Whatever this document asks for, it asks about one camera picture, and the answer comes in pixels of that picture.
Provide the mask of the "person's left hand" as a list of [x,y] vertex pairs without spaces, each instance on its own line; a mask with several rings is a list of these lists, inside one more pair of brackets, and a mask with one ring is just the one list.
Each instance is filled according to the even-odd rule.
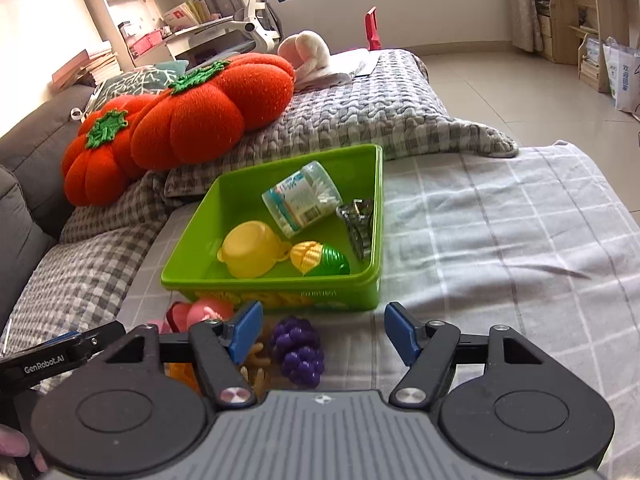
[[27,437],[21,431],[2,425],[0,428],[0,450],[3,457],[27,457],[34,460],[34,464],[40,474],[48,471],[48,465],[42,454],[32,450]]

